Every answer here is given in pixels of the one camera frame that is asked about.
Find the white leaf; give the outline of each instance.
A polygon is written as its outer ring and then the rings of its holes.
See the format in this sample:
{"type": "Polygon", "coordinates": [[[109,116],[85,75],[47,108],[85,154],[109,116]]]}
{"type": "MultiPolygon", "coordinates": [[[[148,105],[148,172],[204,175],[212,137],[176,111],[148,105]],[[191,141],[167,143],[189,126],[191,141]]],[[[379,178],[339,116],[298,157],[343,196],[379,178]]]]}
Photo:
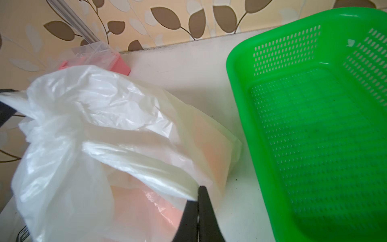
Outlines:
{"type": "Polygon", "coordinates": [[[150,46],[150,45],[148,45],[148,44],[141,44],[141,46],[142,46],[142,48],[143,48],[143,49],[148,49],[148,48],[151,48],[151,46],[150,46]]]}
{"type": "Polygon", "coordinates": [[[214,0],[214,6],[230,5],[231,0],[214,0]]]}
{"type": "Polygon", "coordinates": [[[187,0],[187,12],[192,15],[201,10],[202,6],[195,0],[187,0]]]}
{"type": "Polygon", "coordinates": [[[17,67],[19,67],[20,69],[22,70],[26,70],[26,71],[38,71],[39,70],[39,67],[32,64],[30,61],[28,60],[23,60],[23,59],[12,59],[10,58],[9,61],[16,65],[17,67]]]}
{"type": "Polygon", "coordinates": [[[83,15],[84,16],[88,15],[90,5],[85,1],[80,1],[79,4],[80,4],[80,8],[82,9],[83,15]]]}
{"type": "Polygon", "coordinates": [[[157,20],[154,18],[151,11],[145,11],[145,23],[150,26],[155,26],[157,24],[157,20]]]}
{"type": "Polygon", "coordinates": [[[129,23],[140,34],[142,34],[142,35],[146,35],[147,34],[147,31],[145,30],[144,26],[142,25],[142,23],[139,20],[137,20],[137,19],[129,19],[129,23]]]}
{"type": "Polygon", "coordinates": [[[7,132],[0,132],[0,148],[4,147],[8,142],[7,132]]]}
{"type": "Polygon", "coordinates": [[[35,54],[39,53],[43,46],[42,38],[40,38],[38,31],[31,24],[26,25],[26,35],[35,54]]]}
{"type": "Polygon", "coordinates": [[[130,5],[127,0],[109,0],[114,7],[122,12],[129,12],[130,5]]]}
{"type": "Polygon", "coordinates": [[[22,121],[22,119],[23,117],[12,116],[3,124],[3,126],[6,130],[18,128],[18,124],[22,121]]]}
{"type": "Polygon", "coordinates": [[[282,25],[298,20],[298,12],[294,9],[280,9],[279,13],[282,16],[282,25]]]}
{"type": "Polygon", "coordinates": [[[210,31],[210,35],[211,35],[211,37],[216,37],[216,30],[212,29],[210,31]]]}
{"type": "Polygon", "coordinates": [[[93,29],[94,29],[94,34],[97,34],[97,33],[99,33],[99,28],[98,28],[98,25],[97,25],[95,22],[93,22],[91,25],[93,26],[93,29]]]}
{"type": "Polygon", "coordinates": [[[163,46],[164,45],[163,34],[157,35],[156,38],[154,39],[154,42],[156,43],[156,46],[163,46]]]}

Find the brown leaf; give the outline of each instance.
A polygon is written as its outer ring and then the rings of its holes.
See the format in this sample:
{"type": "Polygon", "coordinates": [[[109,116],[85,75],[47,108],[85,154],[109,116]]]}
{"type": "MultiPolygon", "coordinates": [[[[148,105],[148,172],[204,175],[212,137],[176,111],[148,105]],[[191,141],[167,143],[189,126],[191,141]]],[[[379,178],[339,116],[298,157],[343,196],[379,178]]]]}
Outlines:
{"type": "Polygon", "coordinates": [[[366,7],[366,8],[376,8],[376,5],[369,0],[337,0],[334,9],[342,7],[366,7]]]}
{"type": "Polygon", "coordinates": [[[75,37],[74,31],[65,22],[51,21],[43,26],[57,38],[70,41],[75,37]]]}
{"type": "Polygon", "coordinates": [[[154,18],[167,29],[179,29],[181,27],[179,17],[171,9],[164,7],[151,8],[154,18]]]}
{"type": "Polygon", "coordinates": [[[188,21],[189,30],[194,38],[203,36],[205,29],[205,13],[204,9],[193,13],[188,21]]]}
{"type": "Polygon", "coordinates": [[[236,15],[229,6],[214,6],[214,16],[219,27],[226,33],[232,33],[236,29],[236,15]]]}
{"type": "Polygon", "coordinates": [[[108,29],[113,34],[121,34],[125,30],[125,22],[123,21],[109,21],[108,29]]]}
{"type": "Polygon", "coordinates": [[[88,41],[83,39],[81,42],[80,42],[80,45],[83,46],[83,45],[88,45],[88,41]]]}
{"type": "Polygon", "coordinates": [[[253,14],[262,10],[272,0],[245,0],[245,10],[248,14],[253,14]]]}
{"type": "Polygon", "coordinates": [[[100,8],[105,4],[105,0],[93,0],[93,3],[97,8],[100,8]]]}
{"type": "Polygon", "coordinates": [[[143,48],[140,44],[140,41],[134,40],[129,44],[128,51],[132,51],[132,50],[143,50],[143,48]]]}

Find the leaf stem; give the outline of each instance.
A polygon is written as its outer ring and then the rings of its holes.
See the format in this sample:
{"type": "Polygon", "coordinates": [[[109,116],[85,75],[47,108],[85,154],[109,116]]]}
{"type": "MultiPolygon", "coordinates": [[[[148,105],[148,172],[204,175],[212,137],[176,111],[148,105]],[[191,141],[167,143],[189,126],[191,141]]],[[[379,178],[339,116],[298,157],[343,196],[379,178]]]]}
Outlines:
{"type": "Polygon", "coordinates": [[[12,155],[12,154],[10,154],[10,153],[7,153],[7,152],[5,152],[4,150],[1,150],[1,149],[0,149],[0,152],[3,153],[3,154],[6,154],[7,156],[11,156],[11,157],[13,157],[13,158],[21,159],[20,157],[14,156],[14,155],[12,155]]]}
{"type": "Polygon", "coordinates": [[[193,36],[192,36],[192,34],[190,33],[190,32],[188,32],[185,28],[183,28],[183,27],[180,27],[181,29],[183,29],[184,31],[186,31],[192,38],[193,38],[193,40],[196,40],[193,36]]]}
{"type": "Polygon", "coordinates": [[[88,0],[82,0],[82,1],[87,2],[87,3],[90,5],[90,7],[93,9],[93,11],[96,13],[97,17],[99,18],[99,21],[100,21],[101,24],[102,24],[103,29],[105,30],[105,33],[106,33],[106,40],[108,41],[108,44],[109,44],[108,33],[110,32],[110,30],[109,30],[109,31],[106,31],[105,25],[103,24],[101,18],[100,18],[99,15],[98,15],[98,8],[96,7],[97,10],[95,10],[95,9],[93,8],[93,5],[91,5],[91,3],[90,3],[88,0]]]}
{"type": "Polygon", "coordinates": [[[8,163],[8,162],[17,161],[17,160],[21,160],[21,158],[16,158],[14,160],[9,160],[9,161],[0,161],[0,163],[8,163]]]}
{"type": "Polygon", "coordinates": [[[45,68],[47,68],[47,66],[41,62],[39,60],[39,58],[36,57],[36,55],[32,54],[29,50],[27,50],[24,46],[20,45],[19,43],[17,43],[16,41],[14,41],[13,39],[9,38],[8,36],[5,36],[5,35],[2,35],[4,36],[6,40],[8,41],[11,41],[12,43],[14,43],[15,45],[19,46],[20,48],[24,49],[27,53],[29,53],[35,60],[37,60],[42,66],[44,66],[45,68]]]}
{"type": "Polygon", "coordinates": [[[241,23],[242,19],[246,16],[247,12],[245,12],[245,14],[241,17],[241,19],[239,20],[238,24],[236,25],[235,27],[235,31],[234,31],[234,34],[236,33],[236,30],[238,29],[238,26],[239,24],[241,23]]]}

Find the clear plastic bag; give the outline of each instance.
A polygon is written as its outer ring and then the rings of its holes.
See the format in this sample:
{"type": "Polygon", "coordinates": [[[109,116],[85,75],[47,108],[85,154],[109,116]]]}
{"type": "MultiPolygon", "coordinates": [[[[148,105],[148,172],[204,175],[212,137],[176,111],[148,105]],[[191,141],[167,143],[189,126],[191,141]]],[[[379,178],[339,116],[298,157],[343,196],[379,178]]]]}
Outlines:
{"type": "Polygon", "coordinates": [[[196,108],[95,66],[0,101],[27,116],[12,189],[39,242],[171,241],[199,185],[219,204],[240,155],[240,141],[196,108]]]}

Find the leaf pattern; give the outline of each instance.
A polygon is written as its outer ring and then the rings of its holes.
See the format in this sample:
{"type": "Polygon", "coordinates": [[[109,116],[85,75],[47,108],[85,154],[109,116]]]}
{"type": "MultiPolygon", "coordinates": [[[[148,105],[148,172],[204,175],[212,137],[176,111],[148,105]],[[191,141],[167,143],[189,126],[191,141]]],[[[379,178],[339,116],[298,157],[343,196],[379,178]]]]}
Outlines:
{"type": "Polygon", "coordinates": [[[140,44],[140,41],[134,40],[132,41],[129,46],[128,46],[128,51],[133,51],[133,50],[142,50],[142,46],[140,44]]]}
{"type": "Polygon", "coordinates": [[[75,37],[74,31],[65,22],[51,21],[44,25],[44,27],[55,37],[62,40],[71,41],[75,37]]]}
{"type": "Polygon", "coordinates": [[[108,29],[113,34],[121,34],[125,30],[125,22],[123,21],[109,21],[108,29]]]}
{"type": "Polygon", "coordinates": [[[231,0],[214,0],[214,6],[230,5],[231,0]]]}
{"type": "Polygon", "coordinates": [[[333,6],[334,9],[342,7],[366,7],[376,8],[376,5],[369,0],[337,0],[333,6]]]}
{"type": "Polygon", "coordinates": [[[130,4],[127,0],[109,0],[114,7],[122,12],[129,12],[130,4]]]}
{"type": "Polygon", "coordinates": [[[248,14],[253,14],[262,10],[272,0],[245,0],[245,10],[248,14]]]}
{"type": "Polygon", "coordinates": [[[100,8],[105,4],[105,0],[93,0],[93,3],[97,8],[100,8]]]}
{"type": "Polygon", "coordinates": [[[154,18],[151,11],[145,11],[145,23],[150,26],[155,26],[157,24],[157,20],[154,18]]]}
{"type": "Polygon", "coordinates": [[[87,16],[89,14],[89,7],[90,5],[86,1],[80,1],[80,8],[82,9],[82,13],[84,16],[87,16]]]}
{"type": "Polygon", "coordinates": [[[179,17],[175,12],[164,7],[151,8],[154,18],[167,29],[179,29],[181,27],[179,17]]]}
{"type": "Polygon", "coordinates": [[[31,72],[35,72],[35,71],[39,70],[38,66],[32,64],[28,60],[12,59],[11,58],[11,59],[9,59],[9,62],[11,62],[12,64],[14,64],[15,66],[17,66],[18,68],[20,68],[22,70],[31,71],[31,72]]]}
{"type": "Polygon", "coordinates": [[[156,44],[156,46],[163,46],[164,45],[163,34],[157,35],[154,38],[154,43],[156,44]]]}
{"type": "Polygon", "coordinates": [[[214,17],[219,27],[226,33],[236,30],[236,15],[229,6],[214,6],[214,17]]]}
{"type": "Polygon", "coordinates": [[[84,46],[84,45],[88,45],[88,41],[83,39],[81,42],[80,42],[80,46],[84,46]]]}
{"type": "Polygon", "coordinates": [[[280,9],[279,14],[282,17],[282,25],[298,20],[298,12],[294,9],[280,9]]]}
{"type": "Polygon", "coordinates": [[[140,34],[142,35],[148,34],[148,32],[146,31],[146,29],[138,19],[129,19],[129,23],[140,34]]]}
{"type": "Polygon", "coordinates": [[[189,30],[196,39],[203,36],[205,30],[205,13],[204,9],[191,15],[188,22],[189,30]]]}
{"type": "Polygon", "coordinates": [[[43,41],[42,38],[40,38],[38,31],[31,24],[26,25],[26,35],[32,45],[32,49],[34,50],[35,54],[39,53],[43,46],[43,41]]]}
{"type": "Polygon", "coordinates": [[[187,0],[187,12],[192,15],[202,9],[200,3],[195,0],[187,0]]]}
{"type": "Polygon", "coordinates": [[[0,148],[3,148],[8,143],[8,134],[6,131],[0,132],[0,148]]]}

